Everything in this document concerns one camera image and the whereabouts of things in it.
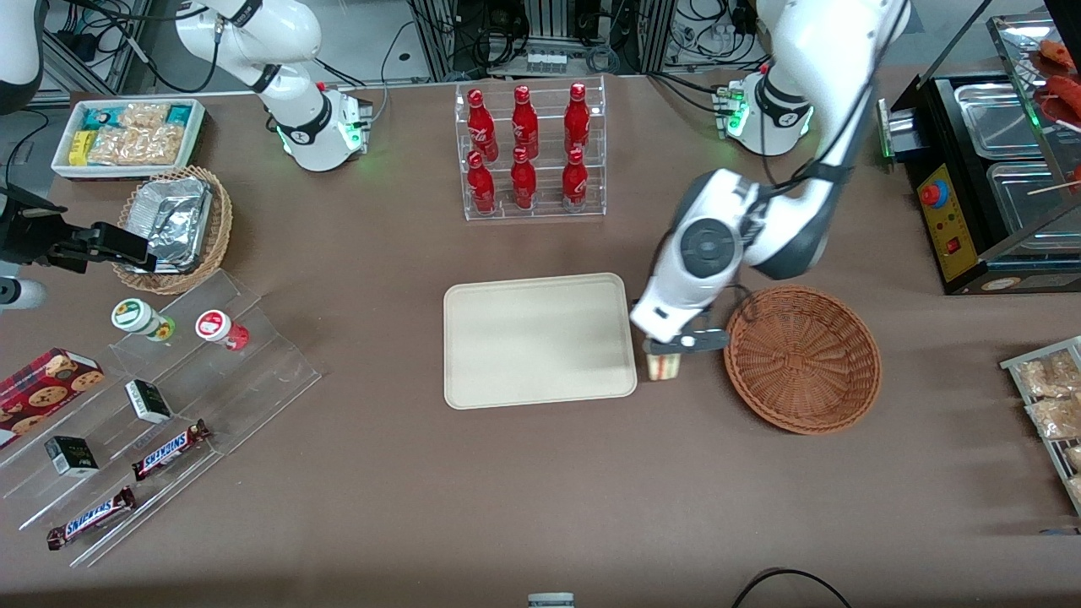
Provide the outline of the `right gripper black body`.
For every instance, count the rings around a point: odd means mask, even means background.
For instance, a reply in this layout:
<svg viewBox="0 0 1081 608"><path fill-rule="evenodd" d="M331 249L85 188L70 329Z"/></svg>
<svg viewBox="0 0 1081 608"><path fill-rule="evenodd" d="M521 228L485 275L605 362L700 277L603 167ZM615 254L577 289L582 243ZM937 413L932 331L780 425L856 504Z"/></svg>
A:
<svg viewBox="0 0 1081 608"><path fill-rule="evenodd" d="M68 272L85 272L83 250L76 243L81 228L66 222L67 209L21 187L4 187L1 219L1 259L22 266L38 264Z"/></svg>

